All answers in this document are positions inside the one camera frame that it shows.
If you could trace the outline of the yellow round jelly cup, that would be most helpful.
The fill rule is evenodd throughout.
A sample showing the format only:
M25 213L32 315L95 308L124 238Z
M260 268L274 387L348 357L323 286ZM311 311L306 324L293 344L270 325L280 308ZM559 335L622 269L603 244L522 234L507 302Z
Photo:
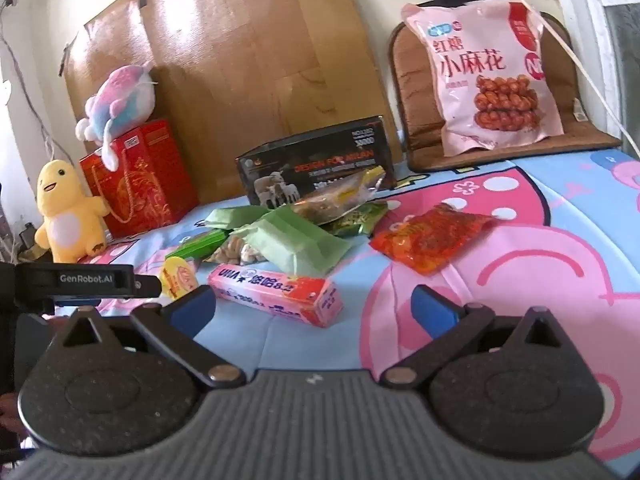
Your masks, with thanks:
M160 268L158 278L163 294L171 300L180 299L200 286L196 277L196 266L191 258L167 257Z

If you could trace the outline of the green stick snack pack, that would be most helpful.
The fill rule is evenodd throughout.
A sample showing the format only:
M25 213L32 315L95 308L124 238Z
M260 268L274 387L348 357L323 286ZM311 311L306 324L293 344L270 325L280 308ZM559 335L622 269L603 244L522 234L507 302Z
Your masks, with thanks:
M209 229L183 237L176 248L171 249L165 256L168 258L204 259L214 252L227 240L229 234L220 229Z

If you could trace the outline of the red spicy snack packet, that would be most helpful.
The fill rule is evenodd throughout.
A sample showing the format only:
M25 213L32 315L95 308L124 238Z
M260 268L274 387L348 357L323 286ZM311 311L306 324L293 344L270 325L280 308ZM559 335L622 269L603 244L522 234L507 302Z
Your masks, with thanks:
M416 273L431 275L462 255L496 224L494 217L439 204L395 229L378 232L370 246Z

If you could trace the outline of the peanut snack bag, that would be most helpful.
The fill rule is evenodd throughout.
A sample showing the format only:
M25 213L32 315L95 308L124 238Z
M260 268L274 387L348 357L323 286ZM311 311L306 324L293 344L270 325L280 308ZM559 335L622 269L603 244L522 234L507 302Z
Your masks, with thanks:
M245 240L236 235L231 235L228 240L225 240L220 247L204 259L205 262L236 264L237 266L248 266L265 260L266 258L258 250L250 247Z

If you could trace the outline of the dark green snack packet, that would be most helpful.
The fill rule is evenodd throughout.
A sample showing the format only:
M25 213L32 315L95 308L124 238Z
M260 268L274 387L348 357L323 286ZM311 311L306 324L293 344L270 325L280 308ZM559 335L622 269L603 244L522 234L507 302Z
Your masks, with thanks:
M325 224L323 229L337 237L370 236L387 211L386 202L365 203L342 218Z

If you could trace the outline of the light green snack packet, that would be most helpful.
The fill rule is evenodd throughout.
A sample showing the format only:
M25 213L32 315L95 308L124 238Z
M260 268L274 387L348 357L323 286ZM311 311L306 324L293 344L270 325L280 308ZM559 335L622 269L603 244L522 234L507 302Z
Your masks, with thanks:
M286 274L323 278L352 245L282 206L233 232Z

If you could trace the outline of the yellow plush toy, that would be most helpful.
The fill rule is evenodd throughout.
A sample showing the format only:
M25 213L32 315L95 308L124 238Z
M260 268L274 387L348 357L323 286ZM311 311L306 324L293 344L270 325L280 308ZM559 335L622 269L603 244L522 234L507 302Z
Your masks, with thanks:
M37 208L43 224L35 241L49 249L55 263L78 263L104 251L103 218L108 207L100 196L88 196L72 164L55 159L44 165L37 182Z

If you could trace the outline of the red gift bag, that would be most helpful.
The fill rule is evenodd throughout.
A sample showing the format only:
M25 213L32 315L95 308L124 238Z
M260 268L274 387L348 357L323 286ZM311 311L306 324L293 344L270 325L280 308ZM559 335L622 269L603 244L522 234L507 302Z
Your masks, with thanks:
M114 238L170 226L200 201L169 122L146 122L112 142L118 161L107 170L101 150L80 160L90 191L110 207L104 218Z

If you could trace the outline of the black sheep print box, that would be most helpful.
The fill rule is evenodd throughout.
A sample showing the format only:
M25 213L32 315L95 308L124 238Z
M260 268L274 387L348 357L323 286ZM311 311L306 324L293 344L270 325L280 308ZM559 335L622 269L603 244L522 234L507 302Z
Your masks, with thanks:
M236 158L248 200L268 208L375 166L385 170L381 188L392 188L394 165L380 115L270 141Z

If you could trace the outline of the brown seat cushion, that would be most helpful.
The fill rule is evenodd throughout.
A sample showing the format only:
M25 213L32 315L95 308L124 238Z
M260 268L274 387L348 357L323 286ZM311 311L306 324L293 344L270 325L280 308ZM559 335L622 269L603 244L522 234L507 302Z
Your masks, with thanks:
M473 150L447 157L440 135L444 121L436 104L427 50L405 24L399 24L390 36L388 58L405 133L409 169L430 172L523 157L619 148L621 140L600 131L590 120L580 122L575 118L574 103L579 99L577 70L550 32L542 34L541 51L542 68L560 112L562 136L552 136L524 148Z

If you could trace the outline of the pink blue plush toy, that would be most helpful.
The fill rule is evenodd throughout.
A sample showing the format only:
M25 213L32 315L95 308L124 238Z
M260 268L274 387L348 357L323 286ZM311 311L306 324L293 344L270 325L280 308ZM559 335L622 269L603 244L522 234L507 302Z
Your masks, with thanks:
M107 170L118 169L118 156L112 143L124 133L144 124L155 107L152 63L125 65L111 72L98 92L85 104L85 116L78 120L75 136L82 142L101 147Z

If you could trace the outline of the large pink snack bag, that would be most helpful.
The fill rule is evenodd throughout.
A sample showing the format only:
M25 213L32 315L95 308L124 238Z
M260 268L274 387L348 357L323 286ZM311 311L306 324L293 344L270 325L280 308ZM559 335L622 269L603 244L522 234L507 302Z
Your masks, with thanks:
M402 19L430 58L444 155L521 148L564 133L544 76L544 26L518 0L413 6Z

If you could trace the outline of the wooden board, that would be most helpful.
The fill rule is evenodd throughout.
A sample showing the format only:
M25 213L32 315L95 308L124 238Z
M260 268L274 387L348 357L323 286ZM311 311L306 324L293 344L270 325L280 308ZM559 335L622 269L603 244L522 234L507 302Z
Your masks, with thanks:
M340 122L382 116L400 159L355 0L116 0L67 50L74 113L112 70L142 63L202 203L242 193L235 159L244 152Z

